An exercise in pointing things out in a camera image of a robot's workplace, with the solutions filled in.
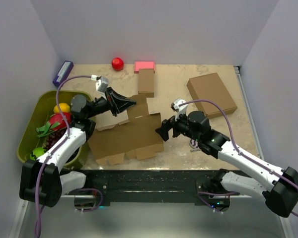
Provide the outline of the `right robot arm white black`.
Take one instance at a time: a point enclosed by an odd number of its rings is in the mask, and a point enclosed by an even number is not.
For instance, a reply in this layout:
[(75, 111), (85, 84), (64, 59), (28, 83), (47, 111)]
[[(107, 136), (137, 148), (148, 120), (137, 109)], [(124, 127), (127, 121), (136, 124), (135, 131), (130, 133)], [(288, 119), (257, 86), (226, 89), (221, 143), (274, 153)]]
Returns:
[(232, 139), (212, 129), (209, 119), (200, 111), (165, 119), (155, 131), (167, 141), (170, 130), (173, 137), (184, 135), (194, 140), (203, 153), (246, 173), (243, 177), (226, 172), (213, 180), (211, 188), (215, 194), (222, 195), (229, 191), (257, 197), (280, 217), (287, 218), (292, 213), (298, 203), (298, 172), (294, 168), (283, 169), (266, 163), (234, 145)]

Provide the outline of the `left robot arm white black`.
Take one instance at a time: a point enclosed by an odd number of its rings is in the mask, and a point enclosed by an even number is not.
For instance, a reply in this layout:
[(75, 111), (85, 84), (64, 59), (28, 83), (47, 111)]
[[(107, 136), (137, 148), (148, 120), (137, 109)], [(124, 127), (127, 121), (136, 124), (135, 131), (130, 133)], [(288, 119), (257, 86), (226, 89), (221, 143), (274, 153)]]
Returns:
[(81, 172), (61, 174), (61, 170), (71, 155), (92, 136), (96, 123), (92, 117), (110, 111), (112, 115), (126, 111), (136, 105), (136, 101), (107, 88), (101, 98), (90, 101), (82, 94), (71, 99), (69, 130), (46, 153), (37, 160), (27, 160), (21, 171), (19, 197), (47, 207), (54, 207), (60, 197), (73, 190), (89, 194), (93, 182)]

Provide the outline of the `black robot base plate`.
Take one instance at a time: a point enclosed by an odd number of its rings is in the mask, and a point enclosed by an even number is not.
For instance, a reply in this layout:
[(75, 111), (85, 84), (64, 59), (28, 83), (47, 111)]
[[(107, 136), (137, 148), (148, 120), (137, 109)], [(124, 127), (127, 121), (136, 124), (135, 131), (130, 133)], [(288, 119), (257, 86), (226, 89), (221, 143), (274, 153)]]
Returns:
[(210, 204), (222, 212), (230, 206), (230, 194), (220, 185), (226, 171), (203, 170), (85, 170), (82, 191), (71, 195), (93, 195), (96, 203), (114, 202)]

